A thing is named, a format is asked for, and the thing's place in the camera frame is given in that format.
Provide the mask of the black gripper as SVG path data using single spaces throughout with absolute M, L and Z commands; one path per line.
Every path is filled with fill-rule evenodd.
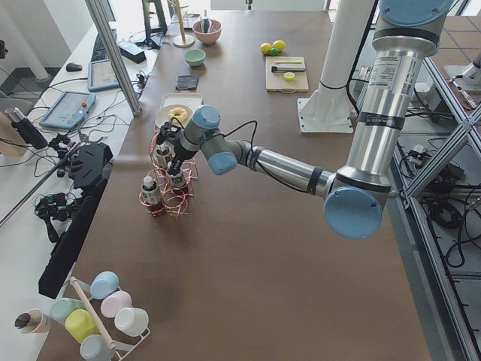
M 167 173 L 169 175 L 176 175 L 181 173 L 182 164 L 184 161 L 189 160 L 189 150 L 182 145 L 174 146 L 174 158 L 168 163 Z

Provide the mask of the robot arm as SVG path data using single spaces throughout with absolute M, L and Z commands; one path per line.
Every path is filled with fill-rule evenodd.
M 449 1 L 343 1 L 337 9 L 318 89 L 300 109 L 314 120 L 332 117 L 347 89 L 352 68 L 367 33 L 376 58 L 358 110 L 346 164 L 335 172 L 275 153 L 251 141 L 228 140 L 220 115 L 203 105 L 172 140 L 169 174 L 203 153 L 213 173 L 237 165 L 260 171 L 301 193 L 323 197 L 332 230 L 345 238 L 366 238 L 379 228 L 391 190 L 387 175 L 394 148 L 423 60 L 437 52 Z

